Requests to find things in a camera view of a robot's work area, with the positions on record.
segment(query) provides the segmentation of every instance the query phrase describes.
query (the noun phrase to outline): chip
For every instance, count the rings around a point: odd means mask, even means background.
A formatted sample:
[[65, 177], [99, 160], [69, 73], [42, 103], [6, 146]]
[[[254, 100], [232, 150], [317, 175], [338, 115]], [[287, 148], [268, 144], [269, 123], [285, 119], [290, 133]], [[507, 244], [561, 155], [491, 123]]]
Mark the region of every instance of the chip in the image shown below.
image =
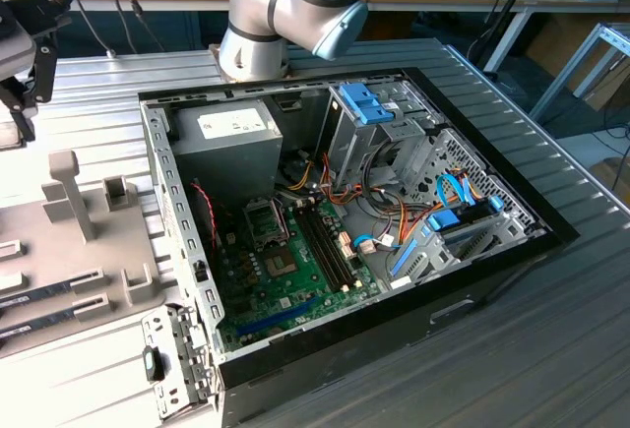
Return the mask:
[[271, 277], [279, 277], [297, 271], [297, 263], [285, 246], [269, 249], [265, 255], [265, 267]]

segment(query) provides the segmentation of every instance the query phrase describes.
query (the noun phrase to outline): open computer tower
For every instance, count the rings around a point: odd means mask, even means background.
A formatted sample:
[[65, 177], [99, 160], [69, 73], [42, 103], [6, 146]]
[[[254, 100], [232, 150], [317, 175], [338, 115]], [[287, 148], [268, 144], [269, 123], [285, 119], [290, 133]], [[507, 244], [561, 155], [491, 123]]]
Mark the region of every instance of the open computer tower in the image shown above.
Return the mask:
[[489, 302], [577, 232], [416, 69], [141, 94], [183, 305], [160, 417], [234, 426]]

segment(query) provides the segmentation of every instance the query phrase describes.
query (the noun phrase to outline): green motherboard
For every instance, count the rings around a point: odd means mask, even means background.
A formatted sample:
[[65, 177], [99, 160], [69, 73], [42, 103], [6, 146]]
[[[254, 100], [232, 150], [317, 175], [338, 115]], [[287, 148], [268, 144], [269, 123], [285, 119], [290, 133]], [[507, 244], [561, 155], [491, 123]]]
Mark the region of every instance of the green motherboard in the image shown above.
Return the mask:
[[[225, 318], [219, 330], [226, 350], [280, 334], [380, 292], [362, 261], [341, 253], [338, 237], [344, 229], [333, 206], [322, 202], [308, 207], [279, 212], [289, 234], [282, 244], [257, 251], [247, 227], [223, 240], [227, 244], [220, 257], [218, 286]], [[256, 227], [273, 228], [274, 219], [273, 214], [267, 218], [257, 214]]]

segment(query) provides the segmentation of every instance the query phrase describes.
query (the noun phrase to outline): power supply label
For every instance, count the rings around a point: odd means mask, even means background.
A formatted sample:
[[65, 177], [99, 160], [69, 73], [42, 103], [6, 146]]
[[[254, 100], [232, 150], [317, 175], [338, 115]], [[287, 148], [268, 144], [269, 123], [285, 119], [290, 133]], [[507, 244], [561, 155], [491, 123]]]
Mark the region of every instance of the power supply label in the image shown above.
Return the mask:
[[207, 140], [267, 129], [256, 108], [211, 113], [200, 116], [197, 121]]

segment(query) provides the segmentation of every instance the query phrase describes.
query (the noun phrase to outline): blue pcie slot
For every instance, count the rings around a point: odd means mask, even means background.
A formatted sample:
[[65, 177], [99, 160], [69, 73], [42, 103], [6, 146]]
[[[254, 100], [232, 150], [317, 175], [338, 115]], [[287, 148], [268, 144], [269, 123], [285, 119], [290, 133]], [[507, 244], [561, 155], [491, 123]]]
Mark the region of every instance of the blue pcie slot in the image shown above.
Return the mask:
[[320, 297], [311, 298], [304, 303], [300, 303], [296, 307], [289, 308], [288, 310], [279, 312], [276, 315], [272, 315], [271, 317], [264, 318], [263, 320], [259, 320], [254, 323], [248, 323], [247, 325], [236, 328], [236, 333], [239, 336], [258, 333], [267, 327], [272, 327], [273, 325], [285, 322], [286, 320], [299, 317], [300, 315], [304, 315], [308, 311], [308, 309], [319, 300]]

